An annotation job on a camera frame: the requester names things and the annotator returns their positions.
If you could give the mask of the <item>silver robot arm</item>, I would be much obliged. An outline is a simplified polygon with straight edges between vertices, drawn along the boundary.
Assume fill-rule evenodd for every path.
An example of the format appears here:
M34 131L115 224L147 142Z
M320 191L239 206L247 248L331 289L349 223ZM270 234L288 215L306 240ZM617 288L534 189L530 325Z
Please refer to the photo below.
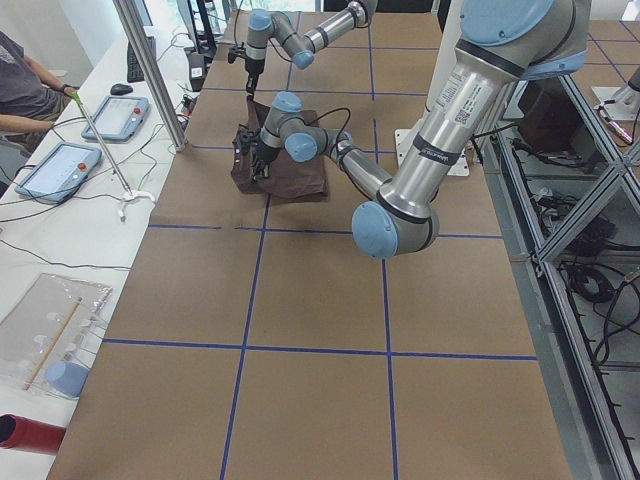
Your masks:
M299 70L309 67L316 54L351 30L367 28L373 20L377 1L349 1L344 9L328 20L300 34L289 16L279 11L254 9L249 14L246 41L234 45L228 62L244 60L248 78L245 90L255 95L259 78L264 73L267 47L276 41Z
M431 201L504 86L579 70L587 55L587 1L466 1L455 22L456 62L395 173L370 161L344 130L308 124L293 93L278 93L252 147L265 172L281 152L298 162L329 157L366 200L354 241L376 259L421 251L436 237Z

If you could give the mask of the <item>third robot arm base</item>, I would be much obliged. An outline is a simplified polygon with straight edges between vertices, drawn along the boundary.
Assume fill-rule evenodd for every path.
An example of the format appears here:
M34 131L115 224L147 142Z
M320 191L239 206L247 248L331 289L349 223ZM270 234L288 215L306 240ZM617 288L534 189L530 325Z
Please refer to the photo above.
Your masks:
M607 121L632 121L639 113L639 69L621 87L592 87L595 110Z

